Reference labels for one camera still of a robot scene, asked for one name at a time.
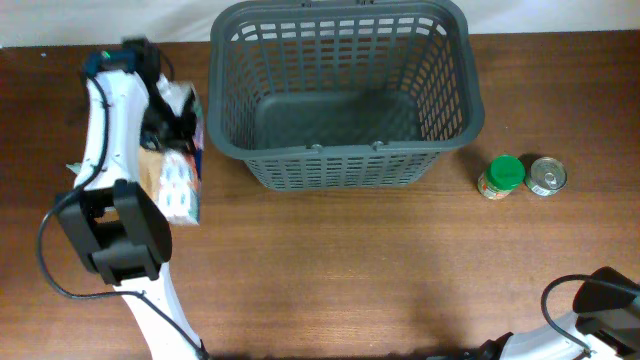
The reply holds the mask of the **tan paper pouch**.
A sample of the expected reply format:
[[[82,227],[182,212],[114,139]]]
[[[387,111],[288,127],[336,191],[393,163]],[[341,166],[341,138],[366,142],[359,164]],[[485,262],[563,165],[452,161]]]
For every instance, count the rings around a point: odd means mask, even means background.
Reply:
[[[139,148],[139,183],[152,200],[158,195],[163,160],[162,153]]]

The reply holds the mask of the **multicolour tissue pack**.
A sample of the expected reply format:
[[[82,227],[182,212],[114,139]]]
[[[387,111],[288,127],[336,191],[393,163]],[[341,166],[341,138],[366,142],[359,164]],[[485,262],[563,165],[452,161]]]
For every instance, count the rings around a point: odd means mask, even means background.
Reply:
[[[192,83],[171,82],[163,78],[158,82],[162,98],[176,112],[195,117],[195,130],[187,139],[186,150],[166,150],[161,170],[156,179],[158,189],[154,201],[167,221],[174,225],[194,225],[200,222],[200,195],[202,184],[202,155],[204,151],[204,114],[200,97]]]

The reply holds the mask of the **grey plastic basket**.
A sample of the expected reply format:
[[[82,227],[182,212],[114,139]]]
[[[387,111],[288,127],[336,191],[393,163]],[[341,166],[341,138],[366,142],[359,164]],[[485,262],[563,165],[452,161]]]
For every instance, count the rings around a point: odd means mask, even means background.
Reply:
[[[448,0],[240,2],[210,46],[209,137],[271,190],[408,185],[484,124]]]

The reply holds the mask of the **green lid jar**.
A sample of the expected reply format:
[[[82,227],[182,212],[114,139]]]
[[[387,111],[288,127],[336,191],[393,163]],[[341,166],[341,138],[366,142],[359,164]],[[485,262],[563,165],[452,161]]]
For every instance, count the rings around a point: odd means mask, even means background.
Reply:
[[[526,170],[515,156],[496,157],[480,175],[477,188],[480,194],[490,200],[500,200],[508,196],[524,181]]]

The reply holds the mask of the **silver tin can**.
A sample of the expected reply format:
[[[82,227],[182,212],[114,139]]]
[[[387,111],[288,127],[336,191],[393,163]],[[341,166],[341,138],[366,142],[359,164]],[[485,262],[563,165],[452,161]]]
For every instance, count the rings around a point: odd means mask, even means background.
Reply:
[[[525,184],[536,195],[548,197],[562,190],[568,181],[564,165],[557,159],[541,157],[535,160],[525,177]]]

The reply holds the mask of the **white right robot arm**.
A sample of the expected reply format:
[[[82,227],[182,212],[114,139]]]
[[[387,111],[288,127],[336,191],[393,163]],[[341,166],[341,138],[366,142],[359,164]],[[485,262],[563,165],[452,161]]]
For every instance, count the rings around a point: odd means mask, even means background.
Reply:
[[[572,310],[554,318],[551,292],[579,282]],[[506,333],[486,341],[472,354],[487,360],[624,360],[639,357],[639,284],[611,267],[590,275],[571,274],[550,282],[540,298],[544,326]]]

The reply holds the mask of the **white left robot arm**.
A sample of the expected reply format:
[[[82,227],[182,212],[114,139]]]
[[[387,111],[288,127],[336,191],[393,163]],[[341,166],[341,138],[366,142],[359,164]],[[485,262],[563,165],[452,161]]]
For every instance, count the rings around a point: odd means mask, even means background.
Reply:
[[[73,188],[44,221],[57,219],[85,269],[122,298],[155,359],[206,359],[170,274],[170,219],[199,219],[204,119],[195,88],[162,67],[146,37],[90,54],[85,151]]]

